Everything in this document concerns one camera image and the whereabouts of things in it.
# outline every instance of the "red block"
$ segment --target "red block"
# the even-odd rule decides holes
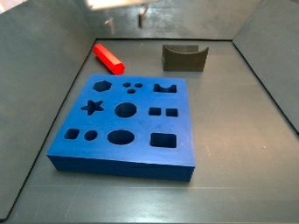
[[[126,66],[123,62],[102,44],[93,46],[93,53],[98,55],[99,59],[103,61],[114,74],[124,73]]]

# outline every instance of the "blue shape sorter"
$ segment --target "blue shape sorter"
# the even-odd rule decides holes
[[[91,75],[47,156],[60,171],[190,181],[186,80]]]

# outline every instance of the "table surface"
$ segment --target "table surface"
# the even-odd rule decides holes
[[[91,74],[88,56],[8,223],[299,222],[299,137],[231,42],[99,41],[124,75],[184,78],[198,166],[190,183],[56,171],[45,153]],[[203,73],[164,72],[163,45],[210,47]]]

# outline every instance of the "dark gray arch block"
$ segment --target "dark gray arch block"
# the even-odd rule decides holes
[[[210,48],[199,51],[198,45],[163,45],[163,70],[202,72]]]

